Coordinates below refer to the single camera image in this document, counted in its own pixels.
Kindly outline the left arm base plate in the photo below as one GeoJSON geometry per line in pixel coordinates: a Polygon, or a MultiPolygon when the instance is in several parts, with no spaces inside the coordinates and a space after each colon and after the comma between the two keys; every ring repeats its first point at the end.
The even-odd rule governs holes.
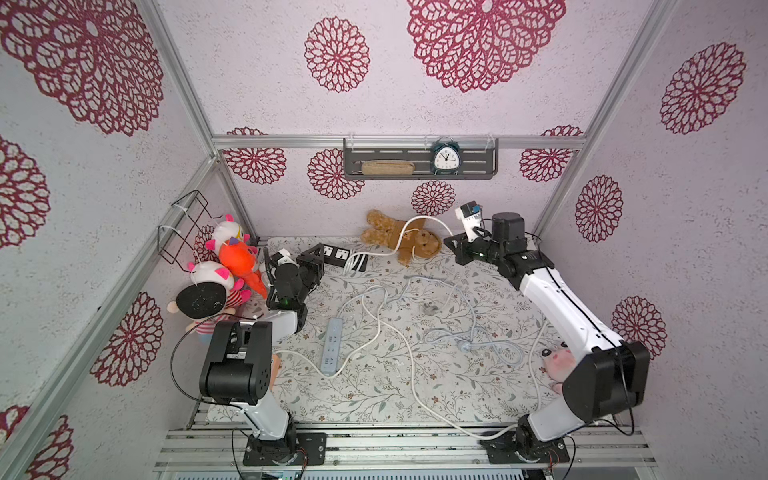
{"type": "Polygon", "coordinates": [[[246,467],[320,466],[327,450],[325,433],[291,433],[280,440],[262,440],[250,435],[243,456],[246,467]]]}

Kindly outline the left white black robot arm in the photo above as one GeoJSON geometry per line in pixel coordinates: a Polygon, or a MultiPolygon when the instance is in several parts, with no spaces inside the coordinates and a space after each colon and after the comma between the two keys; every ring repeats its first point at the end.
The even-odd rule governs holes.
{"type": "Polygon", "coordinates": [[[305,325],[306,299],[324,276],[324,246],[318,243],[295,258],[283,253],[277,263],[267,253],[264,264],[267,312],[255,319],[230,317],[216,324],[199,390],[217,405],[238,409],[256,439],[282,441],[289,436],[292,420],[270,390],[272,347],[305,325]]]}

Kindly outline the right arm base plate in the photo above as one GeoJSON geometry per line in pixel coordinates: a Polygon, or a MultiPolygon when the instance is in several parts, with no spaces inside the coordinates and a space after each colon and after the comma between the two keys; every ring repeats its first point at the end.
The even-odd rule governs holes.
{"type": "Polygon", "coordinates": [[[524,430],[507,432],[493,440],[480,440],[491,464],[569,462],[565,442],[562,438],[540,441],[524,430]]]}

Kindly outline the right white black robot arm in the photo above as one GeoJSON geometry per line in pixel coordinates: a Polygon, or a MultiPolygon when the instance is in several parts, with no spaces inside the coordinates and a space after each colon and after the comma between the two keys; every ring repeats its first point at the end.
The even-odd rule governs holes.
{"type": "Polygon", "coordinates": [[[554,326],[576,361],[562,395],[548,406],[518,420],[515,441],[529,455],[539,447],[602,418],[632,411],[644,400],[650,352],[628,342],[600,321],[567,286],[554,263],[528,246],[525,221],[502,212],[483,227],[480,205],[468,202],[455,210],[464,233],[444,244],[459,265],[484,261],[528,298],[554,326]]]}

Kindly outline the blue power strip with cord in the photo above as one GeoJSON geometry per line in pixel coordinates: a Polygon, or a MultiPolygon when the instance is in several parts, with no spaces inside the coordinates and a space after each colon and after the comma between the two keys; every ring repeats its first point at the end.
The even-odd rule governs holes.
{"type": "Polygon", "coordinates": [[[463,352],[470,352],[473,350],[479,350],[481,348],[489,348],[502,364],[506,364],[512,367],[518,366],[522,363],[523,350],[511,340],[493,339],[491,333],[479,324],[479,320],[474,309],[474,304],[458,288],[457,285],[433,277],[411,276],[407,279],[406,284],[402,290],[393,299],[389,298],[388,293],[383,286],[373,284],[360,294],[351,297],[348,301],[342,304],[338,310],[338,315],[334,318],[331,318],[328,322],[328,327],[325,333],[325,344],[322,351],[319,367],[321,374],[326,377],[334,378],[340,371],[343,370],[346,362],[355,354],[355,350],[353,350],[350,354],[347,355],[342,363],[339,363],[343,329],[343,320],[340,318],[340,315],[349,304],[360,300],[360,306],[363,307],[366,296],[369,293],[373,293],[375,291],[383,292],[383,300],[381,305],[384,307],[400,302],[401,300],[405,300],[406,298],[410,298],[413,302],[415,302],[416,294],[411,294],[412,284],[414,282],[429,282],[449,289],[449,293],[441,306],[436,306],[435,304],[431,304],[426,300],[422,301],[422,310],[425,315],[436,317],[438,313],[442,312],[443,308],[448,306],[448,304],[454,299],[454,296],[457,295],[458,298],[466,304],[472,320],[471,326],[464,331],[454,332],[446,328],[429,329],[423,336],[424,343],[433,345],[441,341],[452,340],[456,343],[457,348],[463,352]]]}

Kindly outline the pink power strip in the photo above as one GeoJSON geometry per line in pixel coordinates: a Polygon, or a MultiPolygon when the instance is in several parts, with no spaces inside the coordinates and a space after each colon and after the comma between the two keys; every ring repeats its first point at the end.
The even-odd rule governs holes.
{"type": "Polygon", "coordinates": [[[272,354],[271,355],[271,366],[270,366],[270,382],[269,382],[269,389],[273,390],[275,382],[277,380],[277,376],[279,374],[281,368],[281,360],[278,355],[272,354]]]}

